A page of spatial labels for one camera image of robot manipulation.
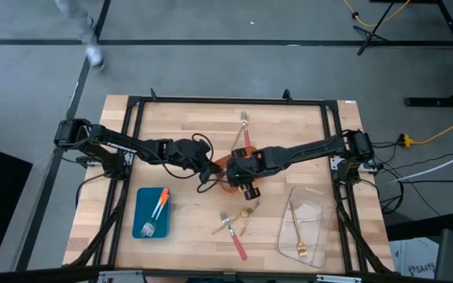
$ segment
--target wooden table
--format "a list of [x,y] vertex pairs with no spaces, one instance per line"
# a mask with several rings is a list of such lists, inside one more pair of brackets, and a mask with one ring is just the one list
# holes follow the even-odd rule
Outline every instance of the wooden table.
[[[120,131],[128,96],[110,95],[106,98],[100,124]],[[344,129],[361,129],[358,106],[354,101],[339,101],[341,124]],[[190,138],[202,133],[211,139],[215,158],[230,152],[240,128],[241,110],[249,114],[251,143],[261,149],[270,145],[295,146],[324,138],[319,107],[295,105],[226,105],[147,102],[144,106],[140,139]],[[132,133],[134,123],[129,126]],[[330,115],[330,128],[333,117]],[[296,185],[317,189],[332,197],[328,158],[292,165],[288,170],[260,181],[261,202],[249,228],[240,241],[248,260],[240,260],[226,230],[211,232],[220,224],[219,212],[233,215],[242,208],[253,206],[240,193],[225,193],[214,188],[207,193],[196,192],[198,178],[180,180],[169,176],[161,166],[148,165],[135,159],[123,228],[116,256],[116,267],[158,270],[236,270],[285,273],[344,273],[344,262],[336,216],[331,227],[326,250],[326,265],[314,268],[280,255],[275,247],[278,229],[289,191]],[[188,171],[170,166],[177,175]],[[102,173],[100,167],[87,170],[86,178]],[[361,178],[374,182],[373,177]],[[105,205],[109,180],[101,178],[87,183],[82,190],[79,206],[72,224],[71,235],[64,255],[64,263],[76,259],[97,233]],[[136,192],[141,187],[167,186],[171,190],[171,228],[164,239],[134,239],[132,223]],[[384,219],[377,192],[365,182],[354,186],[355,202],[363,237],[393,270],[391,252],[385,232]],[[243,221],[234,224],[237,231]],[[352,264],[358,270],[357,255],[349,236]],[[102,256],[106,263],[111,234]]]

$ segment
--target concrete floor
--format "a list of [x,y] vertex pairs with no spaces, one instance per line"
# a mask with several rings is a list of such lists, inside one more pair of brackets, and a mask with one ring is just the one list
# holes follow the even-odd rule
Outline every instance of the concrete floor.
[[[349,0],[363,20],[376,21],[385,4]],[[102,0],[80,1],[93,17]],[[445,1],[453,16],[453,1]],[[112,1],[102,39],[361,39],[341,0]],[[436,6],[409,5],[379,34],[392,40],[451,39]],[[75,39],[53,1],[0,0],[0,39]],[[453,50],[291,46],[105,46],[106,69],[90,72],[76,117],[97,121],[108,94],[280,97],[356,100],[372,140],[401,132],[421,140],[453,124],[453,108],[406,108],[403,97],[453,93]],[[84,60],[81,46],[0,46],[0,151],[34,164],[0,250],[0,271],[11,270],[45,176],[57,123],[64,118]],[[392,166],[453,152],[453,131],[414,149],[398,149]],[[391,149],[377,154],[389,158]],[[404,168],[415,173],[434,164]],[[84,170],[62,163],[29,264],[61,265]],[[453,179],[453,165],[427,178]],[[382,199],[394,196],[392,177],[376,180]],[[453,184],[420,184],[441,214],[453,212]],[[399,213],[434,216],[411,188]],[[386,222],[398,221],[386,217]]]

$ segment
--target sneaker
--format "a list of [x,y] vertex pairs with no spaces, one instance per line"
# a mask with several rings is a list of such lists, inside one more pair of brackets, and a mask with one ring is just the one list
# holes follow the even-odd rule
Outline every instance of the sneaker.
[[87,58],[90,66],[95,68],[104,68],[104,57],[102,56],[101,47],[99,45],[87,46]]

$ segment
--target blue tray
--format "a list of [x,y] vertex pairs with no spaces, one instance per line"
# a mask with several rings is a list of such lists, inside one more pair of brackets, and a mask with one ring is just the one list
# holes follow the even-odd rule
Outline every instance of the blue tray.
[[[138,190],[135,202],[134,225],[132,227],[132,237],[136,239],[148,238],[141,235],[142,227],[149,221],[153,209],[158,203],[160,194],[164,187],[161,188],[141,188]],[[162,208],[162,212],[155,225],[155,233],[151,238],[163,238],[169,234],[169,225],[171,223],[171,190],[169,190],[169,199]]]

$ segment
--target pink handle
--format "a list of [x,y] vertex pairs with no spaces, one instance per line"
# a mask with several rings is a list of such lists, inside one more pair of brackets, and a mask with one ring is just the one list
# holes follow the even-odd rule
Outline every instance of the pink handle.
[[248,133],[248,128],[244,127],[244,140],[245,140],[245,146],[250,146],[251,141],[249,140],[249,133]]
[[237,239],[237,236],[235,236],[235,234],[232,235],[232,239],[234,239],[235,248],[237,248],[237,250],[239,251],[239,255],[241,256],[241,259],[247,260],[248,256],[245,254],[244,248],[242,247],[241,242]]

